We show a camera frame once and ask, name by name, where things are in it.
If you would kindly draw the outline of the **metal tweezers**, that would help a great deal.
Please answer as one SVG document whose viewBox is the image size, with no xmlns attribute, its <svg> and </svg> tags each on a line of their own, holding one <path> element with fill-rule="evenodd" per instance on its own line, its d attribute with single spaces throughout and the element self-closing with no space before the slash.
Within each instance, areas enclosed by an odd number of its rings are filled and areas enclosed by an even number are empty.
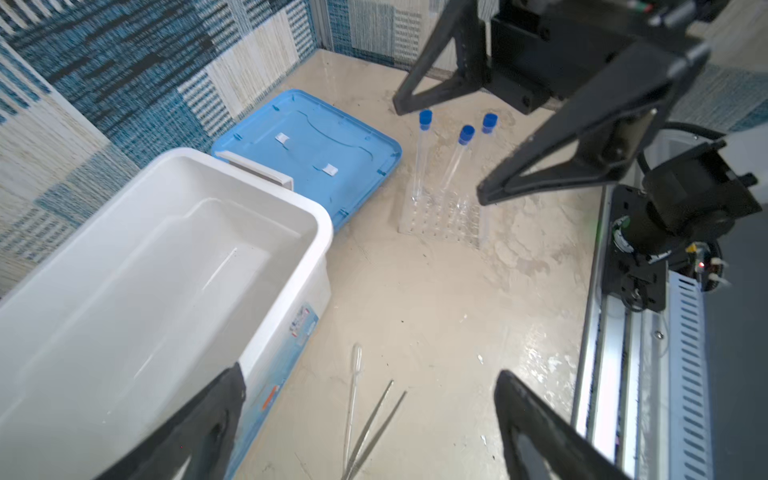
<svg viewBox="0 0 768 480">
<path fill-rule="evenodd" d="M 343 480 L 354 479 L 358 473 L 362 470 L 364 464 L 373 453 L 373 450 L 378 445 L 384 434 L 387 432 L 388 427 L 393 422 L 398 410 L 400 409 L 403 401 L 407 396 L 407 391 L 403 391 L 392 409 L 386 414 L 386 416 L 380 420 L 380 413 L 384 402 L 394 386 L 394 381 L 390 380 L 381 394 L 377 404 L 372 410 L 370 416 L 366 420 L 360 436 L 358 437 L 350 456 L 347 460 L 347 464 L 343 471 L 341 478 Z"/>
</svg>

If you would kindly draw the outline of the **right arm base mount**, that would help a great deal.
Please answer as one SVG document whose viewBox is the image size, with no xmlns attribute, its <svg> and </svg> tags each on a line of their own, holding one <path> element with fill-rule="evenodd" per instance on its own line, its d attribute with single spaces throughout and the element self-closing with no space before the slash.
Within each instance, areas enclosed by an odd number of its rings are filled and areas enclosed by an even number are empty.
<svg viewBox="0 0 768 480">
<path fill-rule="evenodd" d="M 667 278 L 671 272 L 689 279 L 691 289 L 712 293 L 725 285 L 727 263 L 718 242 L 677 246 L 660 254 L 643 254 L 626 241 L 623 229 L 630 217 L 642 213 L 647 197 L 636 188 L 615 187 L 610 194 L 606 253 L 601 267 L 601 293 L 619 300 L 632 312 L 660 313 L 667 307 Z"/>
</svg>

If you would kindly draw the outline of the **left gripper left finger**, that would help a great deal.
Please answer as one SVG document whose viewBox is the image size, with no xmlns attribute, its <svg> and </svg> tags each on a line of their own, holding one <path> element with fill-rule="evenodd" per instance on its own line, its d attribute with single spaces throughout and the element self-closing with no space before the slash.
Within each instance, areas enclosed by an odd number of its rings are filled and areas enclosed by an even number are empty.
<svg viewBox="0 0 768 480">
<path fill-rule="evenodd" d="M 239 364 L 223 370 L 101 479 L 222 479 L 246 397 Z"/>
</svg>

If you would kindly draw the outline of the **white plastic bin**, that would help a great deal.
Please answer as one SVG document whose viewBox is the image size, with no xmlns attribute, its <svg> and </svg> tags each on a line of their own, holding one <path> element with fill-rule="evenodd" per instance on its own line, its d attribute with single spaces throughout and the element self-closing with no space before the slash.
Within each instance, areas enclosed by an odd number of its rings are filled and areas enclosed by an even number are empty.
<svg viewBox="0 0 768 480">
<path fill-rule="evenodd" d="M 156 157 L 1 302 L 1 475 L 93 479 L 227 370 L 232 478 L 330 301 L 318 203 Z"/>
</svg>

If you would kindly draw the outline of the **blue-capped test tube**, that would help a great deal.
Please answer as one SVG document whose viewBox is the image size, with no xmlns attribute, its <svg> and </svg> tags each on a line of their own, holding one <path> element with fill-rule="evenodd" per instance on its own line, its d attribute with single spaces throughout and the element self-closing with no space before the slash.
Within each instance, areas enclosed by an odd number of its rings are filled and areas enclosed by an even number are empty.
<svg viewBox="0 0 768 480">
<path fill-rule="evenodd" d="M 493 168 L 493 150 L 495 145 L 495 130 L 497 124 L 497 114 L 487 113 L 484 116 L 477 150 L 480 179 L 483 179 Z"/>
<path fill-rule="evenodd" d="M 414 165 L 414 182 L 412 188 L 412 199 L 416 203 L 419 202 L 423 191 L 432 119 L 433 113 L 431 110 L 422 110 L 419 113 L 419 135 L 417 140 L 417 152 Z"/>
<path fill-rule="evenodd" d="M 439 191 L 445 193 L 448 191 L 451 181 L 468 150 L 468 146 L 475 135 L 475 128 L 471 125 L 464 125 L 459 133 L 457 145 L 448 161 L 439 182 Z"/>
</svg>

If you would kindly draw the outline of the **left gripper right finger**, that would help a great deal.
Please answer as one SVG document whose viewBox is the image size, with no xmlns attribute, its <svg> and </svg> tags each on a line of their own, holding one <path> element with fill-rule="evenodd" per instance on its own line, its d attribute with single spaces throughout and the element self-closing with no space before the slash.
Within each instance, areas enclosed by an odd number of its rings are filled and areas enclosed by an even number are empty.
<svg viewBox="0 0 768 480">
<path fill-rule="evenodd" d="M 496 380 L 494 405 L 511 479 L 625 479 L 513 372 Z"/>
</svg>

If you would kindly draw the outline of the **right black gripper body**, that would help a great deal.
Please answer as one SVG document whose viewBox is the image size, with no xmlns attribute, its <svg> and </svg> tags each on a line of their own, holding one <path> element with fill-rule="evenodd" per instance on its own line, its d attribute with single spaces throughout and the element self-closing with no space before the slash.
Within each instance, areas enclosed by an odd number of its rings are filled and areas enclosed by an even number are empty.
<svg viewBox="0 0 768 480">
<path fill-rule="evenodd" d="M 711 21 L 709 1 L 500 1 L 485 88 L 523 114 L 573 95 L 637 40 Z"/>
</svg>

